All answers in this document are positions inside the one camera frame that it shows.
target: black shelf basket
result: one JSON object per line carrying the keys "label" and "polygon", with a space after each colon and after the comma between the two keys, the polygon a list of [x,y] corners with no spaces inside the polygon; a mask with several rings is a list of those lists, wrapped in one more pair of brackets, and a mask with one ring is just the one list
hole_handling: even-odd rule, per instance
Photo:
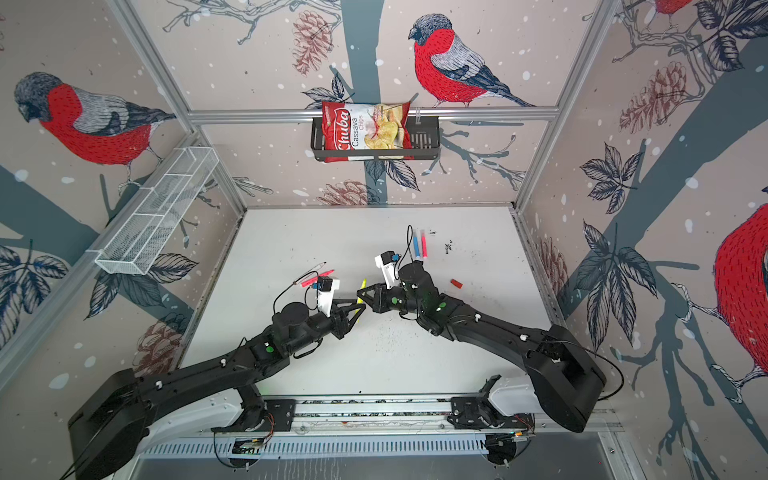
{"label": "black shelf basket", "polygon": [[325,161],[328,157],[348,157],[354,160],[356,157],[404,157],[403,160],[435,160],[440,155],[440,129],[439,118],[408,117],[406,130],[411,135],[413,148],[393,148],[389,150],[326,150],[323,137],[323,119],[312,119],[311,147],[315,153],[315,160]]}

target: white table surface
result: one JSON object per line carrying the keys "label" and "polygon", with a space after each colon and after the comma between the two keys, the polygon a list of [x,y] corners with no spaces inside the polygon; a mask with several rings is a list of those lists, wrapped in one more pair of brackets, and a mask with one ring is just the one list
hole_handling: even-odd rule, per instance
{"label": "white table surface", "polygon": [[[387,250],[401,253],[409,224],[417,235],[427,233],[425,269],[441,292],[511,323],[549,328],[506,207],[249,210],[182,366],[261,333],[271,322],[275,296],[320,261],[328,262],[323,271],[334,269],[341,280],[336,298],[354,297],[363,278],[369,285],[382,282],[373,258]],[[452,246],[448,253],[446,244]],[[290,289],[278,311],[303,301],[303,294],[300,286]],[[263,395],[464,393],[497,373],[519,371],[476,346],[434,337],[396,312],[368,309],[344,339],[328,335],[315,353],[291,359],[258,386]]]}

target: pink marker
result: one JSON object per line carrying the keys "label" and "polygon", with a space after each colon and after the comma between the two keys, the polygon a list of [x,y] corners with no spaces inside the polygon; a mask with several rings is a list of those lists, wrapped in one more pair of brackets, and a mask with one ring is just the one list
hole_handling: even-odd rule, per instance
{"label": "pink marker", "polygon": [[[335,271],[335,270],[328,270],[327,272],[322,272],[322,273],[320,274],[320,276],[329,276],[329,275],[330,275],[331,273],[333,273],[334,271]],[[316,276],[313,276],[313,277],[312,277],[312,278],[310,278],[309,280],[304,280],[304,281],[301,283],[301,287],[302,287],[302,288],[307,288],[308,286],[312,285],[312,284],[313,284],[313,283],[315,283],[316,281],[317,281],[317,277],[316,277]]]}
{"label": "pink marker", "polygon": [[422,230],[422,253],[424,258],[427,257],[427,237],[424,236],[424,230]]}

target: red chip bag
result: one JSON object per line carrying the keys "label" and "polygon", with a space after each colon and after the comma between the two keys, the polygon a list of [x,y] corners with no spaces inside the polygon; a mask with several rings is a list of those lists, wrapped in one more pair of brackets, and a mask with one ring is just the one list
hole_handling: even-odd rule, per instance
{"label": "red chip bag", "polygon": [[[397,105],[323,102],[326,150],[412,148],[406,130],[410,102]],[[399,159],[400,156],[380,157]],[[325,162],[372,160],[373,157],[326,157]]]}

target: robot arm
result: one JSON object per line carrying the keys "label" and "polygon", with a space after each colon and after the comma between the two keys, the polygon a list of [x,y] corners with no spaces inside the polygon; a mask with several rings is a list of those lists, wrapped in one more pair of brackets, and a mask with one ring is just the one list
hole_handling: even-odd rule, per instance
{"label": "robot arm", "polygon": [[[324,287],[324,281],[319,298],[325,290],[333,294],[330,282],[338,282],[328,279]],[[125,369],[109,377],[68,423],[77,479],[100,480],[137,452],[180,435],[255,429],[266,415],[255,384],[325,335],[342,339],[366,308],[357,299],[323,301],[328,315],[311,316],[305,304],[289,303],[262,333],[214,359],[157,375],[134,378]]]}
{"label": "robot arm", "polygon": [[[383,253],[387,264],[392,252]],[[440,293],[424,264],[399,269],[399,285],[378,283],[358,291],[376,313],[415,313],[416,322],[432,335],[467,342],[514,363],[531,378],[544,412],[572,432],[583,432],[606,379],[603,372],[567,329],[532,329],[480,313]]]}

